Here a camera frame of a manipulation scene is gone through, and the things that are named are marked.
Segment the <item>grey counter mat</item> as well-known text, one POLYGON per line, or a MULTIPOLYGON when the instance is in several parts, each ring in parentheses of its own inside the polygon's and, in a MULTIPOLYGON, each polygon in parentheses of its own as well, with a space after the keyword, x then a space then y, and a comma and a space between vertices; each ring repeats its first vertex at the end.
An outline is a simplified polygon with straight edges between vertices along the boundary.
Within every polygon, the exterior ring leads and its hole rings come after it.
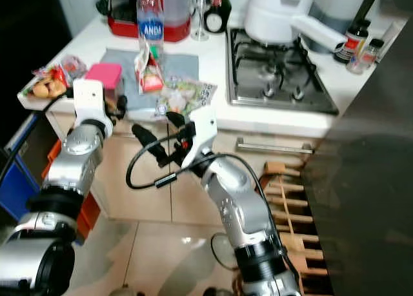
MULTIPOLYGON (((126 118, 133 121, 157 121, 158 94, 143 94, 137 80, 135 59, 139 52, 107 48, 100 58, 101 63, 117 63, 121 66, 122 92, 126 96, 126 118)), ((197 80, 199 78, 198 56, 189 54, 168 54, 163 58, 161 74, 163 77, 180 77, 197 80)))

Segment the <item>wooden slatted shoe rack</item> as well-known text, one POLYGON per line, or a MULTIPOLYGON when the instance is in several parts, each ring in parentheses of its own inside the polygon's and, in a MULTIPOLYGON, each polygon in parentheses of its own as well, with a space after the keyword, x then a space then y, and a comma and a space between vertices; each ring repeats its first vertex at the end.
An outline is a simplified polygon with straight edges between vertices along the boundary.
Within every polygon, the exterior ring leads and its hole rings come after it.
POLYGON ((310 210, 301 172, 303 163, 265 161, 257 180, 265 190, 287 258, 298 274, 302 296, 334 296, 327 261, 310 210))

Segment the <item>steel gas hob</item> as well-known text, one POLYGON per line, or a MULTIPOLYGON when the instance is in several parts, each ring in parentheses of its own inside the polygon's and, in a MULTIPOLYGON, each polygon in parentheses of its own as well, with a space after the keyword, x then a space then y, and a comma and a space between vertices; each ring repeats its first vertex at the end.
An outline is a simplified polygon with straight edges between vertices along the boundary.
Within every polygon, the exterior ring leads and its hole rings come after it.
POLYGON ((300 37, 289 44, 263 44, 251 39, 242 28, 230 28, 225 39, 230 104, 339 113, 300 37))

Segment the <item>clear blue label water bottle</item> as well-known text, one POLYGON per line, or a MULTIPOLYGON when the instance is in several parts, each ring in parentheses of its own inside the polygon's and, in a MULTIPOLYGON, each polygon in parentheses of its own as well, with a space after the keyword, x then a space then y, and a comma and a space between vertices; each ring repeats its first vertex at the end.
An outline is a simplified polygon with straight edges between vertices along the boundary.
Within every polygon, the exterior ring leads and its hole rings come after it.
POLYGON ((137 0, 136 16, 139 34, 151 54, 159 59, 163 48, 162 0, 137 0))

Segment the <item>dark grey fridge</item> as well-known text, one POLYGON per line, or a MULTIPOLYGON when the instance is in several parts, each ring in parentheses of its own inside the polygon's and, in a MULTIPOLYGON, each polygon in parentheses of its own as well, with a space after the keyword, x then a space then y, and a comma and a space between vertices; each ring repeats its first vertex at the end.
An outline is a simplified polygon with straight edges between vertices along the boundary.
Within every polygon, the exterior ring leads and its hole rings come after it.
POLYGON ((302 180, 334 296, 413 296, 413 54, 381 60, 302 180))

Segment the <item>pink box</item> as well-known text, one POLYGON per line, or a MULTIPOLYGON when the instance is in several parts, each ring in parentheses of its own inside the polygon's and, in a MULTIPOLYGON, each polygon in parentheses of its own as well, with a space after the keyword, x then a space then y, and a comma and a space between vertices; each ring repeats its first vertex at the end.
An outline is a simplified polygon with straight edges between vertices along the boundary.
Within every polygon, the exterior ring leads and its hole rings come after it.
POLYGON ((104 89, 116 89, 121 86, 122 66, 118 63, 100 61, 92 65, 85 74, 86 80, 100 81, 104 89))

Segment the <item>blue storage bin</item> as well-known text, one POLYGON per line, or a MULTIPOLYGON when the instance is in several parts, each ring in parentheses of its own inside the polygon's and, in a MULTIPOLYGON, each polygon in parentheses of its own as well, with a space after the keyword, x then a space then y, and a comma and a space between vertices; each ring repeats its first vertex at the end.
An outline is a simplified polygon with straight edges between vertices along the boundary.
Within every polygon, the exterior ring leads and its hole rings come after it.
POLYGON ((26 201, 37 192, 37 181, 23 162, 19 152, 23 149, 40 118, 38 112, 30 113, 4 146, 6 164, 4 164, 1 177, 0 208, 14 221, 18 221, 28 212, 26 201))

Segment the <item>red black kitchen appliance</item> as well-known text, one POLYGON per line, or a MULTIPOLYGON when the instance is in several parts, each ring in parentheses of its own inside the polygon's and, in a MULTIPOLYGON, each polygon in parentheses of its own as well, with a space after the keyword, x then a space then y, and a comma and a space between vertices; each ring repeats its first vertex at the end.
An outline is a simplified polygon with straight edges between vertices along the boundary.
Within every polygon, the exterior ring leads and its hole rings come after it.
MULTIPOLYGON (((137 8, 139 0, 98 0, 96 7, 106 17, 112 34, 136 39, 139 37, 137 8)), ((189 36, 194 7, 191 0, 161 0, 163 9, 163 40, 168 43, 182 41, 189 36)))

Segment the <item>small glass jar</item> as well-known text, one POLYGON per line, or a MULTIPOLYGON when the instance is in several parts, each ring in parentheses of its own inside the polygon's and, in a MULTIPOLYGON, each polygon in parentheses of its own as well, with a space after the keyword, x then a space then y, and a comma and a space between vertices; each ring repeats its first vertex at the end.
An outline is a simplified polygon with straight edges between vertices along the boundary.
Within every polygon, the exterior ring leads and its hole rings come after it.
POLYGON ((357 55, 351 58, 345 69, 352 74, 362 75, 374 63, 384 44, 382 39, 372 39, 369 44, 362 47, 357 55))

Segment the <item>red label sauce bottle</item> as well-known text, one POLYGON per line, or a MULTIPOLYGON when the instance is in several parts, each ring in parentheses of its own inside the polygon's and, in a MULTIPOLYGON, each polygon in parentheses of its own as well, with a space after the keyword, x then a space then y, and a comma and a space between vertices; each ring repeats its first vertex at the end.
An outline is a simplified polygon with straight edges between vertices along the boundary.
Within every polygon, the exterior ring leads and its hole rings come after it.
POLYGON ((362 49, 364 43, 369 37, 369 26, 372 21, 369 19, 354 20, 345 33, 346 41, 342 48, 333 56, 334 60, 339 63, 347 64, 362 49))

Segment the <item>red white snack bag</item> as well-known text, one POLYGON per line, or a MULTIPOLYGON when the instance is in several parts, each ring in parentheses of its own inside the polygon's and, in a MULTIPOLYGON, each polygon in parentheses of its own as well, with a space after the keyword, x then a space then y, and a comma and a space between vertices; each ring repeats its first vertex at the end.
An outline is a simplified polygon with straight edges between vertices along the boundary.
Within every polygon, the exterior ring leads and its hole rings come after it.
POLYGON ((136 80, 144 94, 161 92, 163 80, 161 66, 152 48, 146 43, 138 50, 134 60, 136 80))

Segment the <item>clear bag of buns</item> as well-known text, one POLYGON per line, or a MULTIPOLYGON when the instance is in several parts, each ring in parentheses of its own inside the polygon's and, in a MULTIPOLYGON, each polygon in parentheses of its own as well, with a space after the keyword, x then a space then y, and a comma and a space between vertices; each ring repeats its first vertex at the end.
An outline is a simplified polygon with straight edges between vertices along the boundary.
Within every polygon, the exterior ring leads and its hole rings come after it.
POLYGON ((68 55, 54 65, 35 71, 35 83, 27 90, 27 95, 40 99, 54 99, 68 93, 74 80, 83 77, 88 66, 79 57, 68 55))

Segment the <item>dark glass bottle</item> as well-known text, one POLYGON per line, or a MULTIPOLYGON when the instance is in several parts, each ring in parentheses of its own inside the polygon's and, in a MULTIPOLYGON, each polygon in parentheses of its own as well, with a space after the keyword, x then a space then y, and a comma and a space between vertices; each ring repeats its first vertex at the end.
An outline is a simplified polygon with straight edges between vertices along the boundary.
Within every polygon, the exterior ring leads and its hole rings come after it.
POLYGON ((231 14, 230 0, 206 0, 206 10, 203 13, 204 30, 211 34, 221 34, 227 30, 231 14))

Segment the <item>clear wine glass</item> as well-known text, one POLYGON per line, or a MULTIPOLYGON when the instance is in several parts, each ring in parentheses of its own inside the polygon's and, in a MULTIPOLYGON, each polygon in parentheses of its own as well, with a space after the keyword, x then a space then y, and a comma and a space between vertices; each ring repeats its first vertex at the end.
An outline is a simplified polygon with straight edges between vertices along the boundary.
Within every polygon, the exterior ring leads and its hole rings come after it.
POLYGON ((194 31, 192 31, 192 37, 198 41, 204 41, 208 39, 208 33, 205 30, 205 13, 209 6, 209 0, 195 0, 195 10, 197 16, 197 24, 195 24, 194 31))

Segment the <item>grey round appliance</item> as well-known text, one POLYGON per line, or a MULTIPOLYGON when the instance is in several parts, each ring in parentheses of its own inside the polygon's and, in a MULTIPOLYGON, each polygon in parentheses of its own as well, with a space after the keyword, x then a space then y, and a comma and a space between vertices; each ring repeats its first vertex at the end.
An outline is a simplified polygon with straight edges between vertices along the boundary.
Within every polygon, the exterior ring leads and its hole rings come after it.
POLYGON ((375 0, 314 0, 307 14, 302 41, 313 52, 338 52, 354 21, 366 18, 375 0))

